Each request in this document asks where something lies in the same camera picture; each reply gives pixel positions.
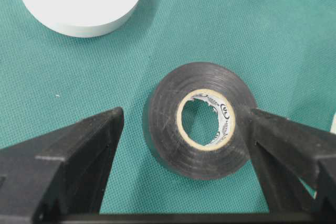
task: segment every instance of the black electrical tape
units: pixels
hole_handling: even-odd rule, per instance
[[[208,145],[192,141],[182,127],[187,101],[199,99],[218,115],[219,129]],[[234,173],[249,159],[246,113],[256,102],[233,72],[195,62],[170,72],[148,98],[143,131],[156,159],[169,170],[193,179],[217,179]]]

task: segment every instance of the black plastic jaw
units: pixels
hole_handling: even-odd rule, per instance
[[[269,210],[335,215],[336,135],[258,109],[250,119],[248,149]]]
[[[0,151],[0,223],[99,212],[123,111],[115,108]]]

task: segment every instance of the green cloth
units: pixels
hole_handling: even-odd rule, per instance
[[[89,39],[49,30],[22,0],[0,6],[0,147],[124,108],[102,212],[267,211],[251,162],[203,182],[151,156],[144,102],[182,64],[220,64],[247,83],[261,109],[327,131],[331,125],[336,0],[140,0],[124,26]]]

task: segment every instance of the tape roll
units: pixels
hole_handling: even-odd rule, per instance
[[[182,126],[187,101],[202,100],[218,115],[219,129],[207,145],[194,142]],[[256,102],[233,72],[212,63],[183,65],[157,85],[143,113],[143,132],[156,159],[169,170],[193,179],[217,179],[249,159],[246,113]]]
[[[139,0],[23,0],[48,28],[73,37],[95,37],[114,31],[133,13]]]

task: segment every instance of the white electrical tape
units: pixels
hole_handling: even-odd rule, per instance
[[[139,0],[23,0],[42,24],[61,34],[95,37],[114,31]]]
[[[336,114],[332,120],[330,132],[336,134]]]

